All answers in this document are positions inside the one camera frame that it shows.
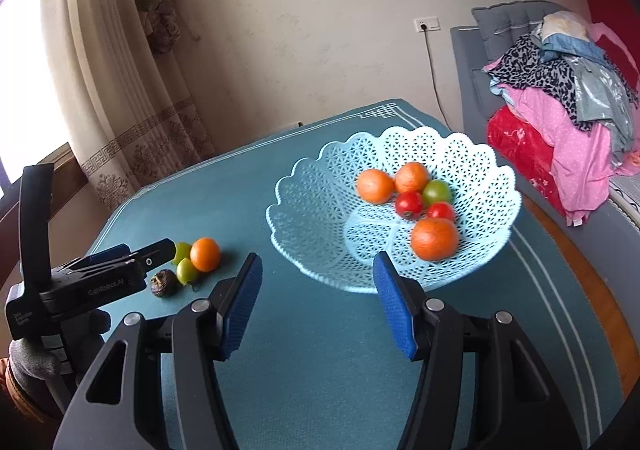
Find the window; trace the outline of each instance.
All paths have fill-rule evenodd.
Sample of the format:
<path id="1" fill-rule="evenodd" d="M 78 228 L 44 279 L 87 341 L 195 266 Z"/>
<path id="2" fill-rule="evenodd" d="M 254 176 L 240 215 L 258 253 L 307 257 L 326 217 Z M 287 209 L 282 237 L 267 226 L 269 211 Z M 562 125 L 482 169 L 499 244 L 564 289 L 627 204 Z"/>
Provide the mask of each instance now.
<path id="1" fill-rule="evenodd" d="M 0 198 L 68 141 L 40 27 L 40 0 L 0 4 Z"/>

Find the curtain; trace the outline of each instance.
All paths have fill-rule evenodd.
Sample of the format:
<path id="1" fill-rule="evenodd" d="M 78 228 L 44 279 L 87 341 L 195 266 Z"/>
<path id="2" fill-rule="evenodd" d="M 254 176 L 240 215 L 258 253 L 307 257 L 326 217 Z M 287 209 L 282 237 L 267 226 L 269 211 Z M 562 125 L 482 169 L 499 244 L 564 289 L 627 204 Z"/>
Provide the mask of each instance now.
<path id="1" fill-rule="evenodd" d="M 179 36 L 168 0 L 41 5 L 69 144 L 108 209 L 213 155 L 180 68 L 167 52 Z"/>

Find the gray glove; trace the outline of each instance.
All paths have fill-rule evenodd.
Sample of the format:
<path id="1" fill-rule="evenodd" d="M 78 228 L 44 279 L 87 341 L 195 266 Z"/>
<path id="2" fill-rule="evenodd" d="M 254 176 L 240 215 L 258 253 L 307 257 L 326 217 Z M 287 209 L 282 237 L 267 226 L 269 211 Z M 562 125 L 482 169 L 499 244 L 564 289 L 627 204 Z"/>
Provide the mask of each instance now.
<path id="1" fill-rule="evenodd" d="M 90 312 L 88 321 L 89 334 L 69 348 L 78 383 L 104 345 L 100 335 L 111 328 L 111 317 L 99 309 Z M 47 351 L 39 339 L 23 338 L 9 345 L 9 365 L 16 382 L 31 401 L 48 416 L 59 419 L 62 414 L 45 383 L 45 380 L 60 374 L 61 364 L 57 356 Z"/>

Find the scalloped basket rim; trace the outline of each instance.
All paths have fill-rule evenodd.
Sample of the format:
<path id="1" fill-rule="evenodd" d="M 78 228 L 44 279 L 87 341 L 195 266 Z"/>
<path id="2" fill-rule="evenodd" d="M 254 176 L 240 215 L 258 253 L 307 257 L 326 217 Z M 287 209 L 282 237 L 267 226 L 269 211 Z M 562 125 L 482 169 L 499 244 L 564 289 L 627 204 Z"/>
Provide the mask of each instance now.
<path id="1" fill-rule="evenodd" d="M 337 288 L 337 289 L 341 289 L 341 290 L 344 290 L 344 291 L 356 292 L 356 293 L 366 293 L 366 294 L 375 294 L 375 293 L 377 293 L 377 290 L 376 290 L 375 286 L 371 286 L 371 287 L 348 286 L 348 285 L 340 283 L 339 281 L 337 281 L 335 279 L 324 277 L 321 274 L 316 273 L 315 271 L 309 270 L 304 264 L 302 264 L 300 261 L 298 261 L 295 258 L 293 258 L 292 256 L 290 256 L 289 253 L 286 252 L 286 250 L 282 247 L 282 245 L 278 242 L 278 239 L 276 238 L 276 227 L 274 226 L 273 222 L 271 221 L 271 209 L 272 208 L 275 209 L 275 208 L 277 208 L 277 207 L 279 207 L 279 206 L 281 206 L 283 204 L 282 203 L 282 199 L 280 197 L 280 185 L 281 185 L 281 183 L 285 179 L 293 178 L 296 175 L 297 167 L 302 162 L 305 162 L 305 161 L 311 161 L 311 162 L 320 161 L 322 159 L 322 156 L 324 155 L 325 151 L 332 145 L 335 145 L 335 144 L 345 145 L 345 144 L 348 144 L 349 142 L 353 141 L 355 138 L 359 138 L 359 137 L 368 137 L 368 138 L 371 138 L 372 140 L 379 140 L 380 138 L 393 133 L 393 131 L 395 131 L 395 130 L 398 130 L 398 131 L 401 130 L 402 134 L 407 135 L 409 137 L 416 136 L 417 134 L 419 134 L 421 132 L 428 131 L 430 134 L 433 134 L 436 138 L 438 138 L 437 141 L 450 143 L 453 140 L 459 140 L 462 143 L 464 143 L 465 146 L 468 149 L 469 149 L 469 147 L 472 147 L 477 152 L 482 151 L 482 152 L 488 154 L 489 157 L 490 157 L 490 164 L 492 165 L 492 168 L 497 169 L 497 172 L 505 172 L 510 176 L 510 181 L 513 183 L 513 187 L 509 190 L 509 192 L 512 193 L 512 195 L 514 197 L 514 201 L 517 202 L 517 209 L 518 209 L 518 211 L 520 211 L 520 208 L 522 206 L 522 195 L 520 194 L 519 191 L 516 190 L 516 187 L 515 187 L 515 172 L 513 171 L 513 168 L 511 168 L 508 165 L 502 165 L 502 166 L 498 166 L 497 165 L 497 162 L 496 162 L 496 159 L 495 159 L 495 151 L 488 144 L 485 144 L 485 143 L 473 143 L 473 141 L 471 141 L 471 138 L 469 138 L 466 134 L 463 134 L 462 132 L 452 132 L 447 137 L 443 138 L 440 135 L 440 133 L 436 129 L 431 127 L 431 126 L 420 126 L 418 128 L 415 128 L 414 130 L 408 130 L 407 128 L 404 128 L 403 126 L 397 126 L 396 125 L 396 126 L 391 126 L 389 128 L 386 128 L 379 136 L 374 136 L 370 132 L 366 132 L 366 131 L 356 132 L 354 134 L 351 134 L 350 137 L 348 137 L 346 141 L 330 141 L 330 142 L 326 143 L 325 145 L 322 146 L 322 148 L 320 149 L 320 152 L 318 153 L 318 157 L 315 158 L 315 159 L 313 159 L 311 157 L 302 157 L 301 159 L 297 160 L 294 163 L 294 165 L 293 165 L 293 167 L 291 169 L 291 173 L 289 175 L 283 176 L 280 179 L 278 179 L 278 181 L 277 181 L 277 183 L 275 185 L 275 189 L 274 189 L 275 190 L 275 195 L 276 195 L 276 203 L 269 205 L 267 207 L 267 209 L 265 210 L 265 218 L 266 218 L 267 224 L 269 225 L 269 228 L 271 229 L 271 243 L 274 245 L 276 250 L 278 250 L 278 252 L 282 256 L 284 256 L 284 258 L 286 258 L 289 262 L 291 262 L 293 265 L 295 265 L 306 276 L 309 276 L 312 279 L 317 280 L 318 282 L 322 282 L 323 284 L 327 284 L 328 286 L 331 286 L 331 287 L 334 287 L 334 288 Z M 460 271 L 455 277 L 450 277 L 450 278 L 444 279 L 444 282 L 442 283 L 442 286 L 467 276 L 468 274 L 470 274 L 473 271 L 475 271 L 478 267 L 481 267 L 481 266 L 485 265 L 489 260 L 491 260 L 495 255 L 497 255 L 497 253 L 500 252 L 500 250 L 505 246 L 505 244 L 508 242 L 509 238 L 511 237 L 511 225 L 515 221 L 517 215 L 518 215 L 517 213 L 514 214 L 513 215 L 513 219 L 511 220 L 511 223 L 505 225 L 505 231 L 506 232 L 504 234 L 504 238 L 501 239 L 500 242 L 496 242 L 496 244 L 494 245 L 494 248 L 492 250 L 490 250 L 485 257 L 479 259 L 476 264 L 473 264 L 473 265 L 469 266 L 468 268 L 466 268 L 466 270 Z"/>

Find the table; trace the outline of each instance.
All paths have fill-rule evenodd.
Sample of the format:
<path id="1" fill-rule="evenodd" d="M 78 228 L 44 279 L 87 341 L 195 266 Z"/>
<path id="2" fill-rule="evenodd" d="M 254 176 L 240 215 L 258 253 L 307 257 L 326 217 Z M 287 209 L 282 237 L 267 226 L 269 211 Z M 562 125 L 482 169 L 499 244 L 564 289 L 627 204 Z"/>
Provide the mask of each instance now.
<path id="1" fill-rule="evenodd" d="M 133 250 L 164 237 L 193 242 L 207 236 L 216 239 L 223 251 L 221 267 L 197 292 L 185 288 L 165 300 L 148 290 L 129 296 L 105 307 L 113 324 L 134 310 L 146 318 L 173 314 L 195 298 L 207 296 L 219 279 L 234 276 L 248 252 L 262 257 L 262 289 L 242 345 L 227 362 L 216 364 L 241 449 L 387 450 L 398 443 L 420 364 L 409 362 L 396 348 L 376 295 L 343 292 L 301 274 L 272 246 L 264 215 L 276 201 L 276 182 L 289 175 L 297 160 L 316 158 L 329 141 L 345 141 L 363 130 L 378 136 L 395 125 L 428 125 L 443 136 L 449 133 L 437 120 L 398 99 L 289 130 L 143 188 L 114 212 L 91 249 L 95 252 L 126 242 Z M 542 230 L 535 221 L 522 226 L 528 236 L 526 228 L 533 228 L 531 235 L 538 234 L 535 228 Z M 556 331 L 540 298 L 543 293 L 537 294 L 529 275 L 523 270 L 522 278 L 509 279 L 496 271 L 513 264 L 522 268 L 517 254 L 505 248 L 494 261 L 491 268 L 482 268 L 458 281 L 459 285 L 436 290 L 436 295 L 466 314 L 488 316 L 500 308 L 517 311 L 523 327 L 534 331 L 534 344 L 544 345 L 541 354 L 576 413 L 578 430 L 583 438 L 588 432 L 593 439 L 600 430 L 596 405 L 606 422 L 620 407 L 620 392 L 615 386 L 596 390 L 595 385 L 590 392 L 587 361 L 597 367 L 598 384 L 609 385 L 617 374 L 588 302 L 581 295 L 569 304 L 574 317 L 580 315 L 578 327 L 592 332 L 593 349 L 588 347 L 589 358 L 585 356 L 581 363 L 577 338 L 571 338 L 564 324 Z M 556 286 L 567 296 L 581 292 L 574 278 L 560 278 Z M 553 307 L 561 316 L 559 306 Z M 566 354 L 563 337 L 569 340 L 564 344 Z M 577 376 L 572 374 L 572 358 L 579 364 Z M 472 365 L 465 359 L 461 404 L 466 406 L 472 390 Z M 163 358 L 162 369 L 170 444 L 180 449 L 168 357 Z M 586 393 L 580 395 L 578 390 Z M 457 428 L 460 444 L 470 415 L 468 408 L 463 410 Z"/>

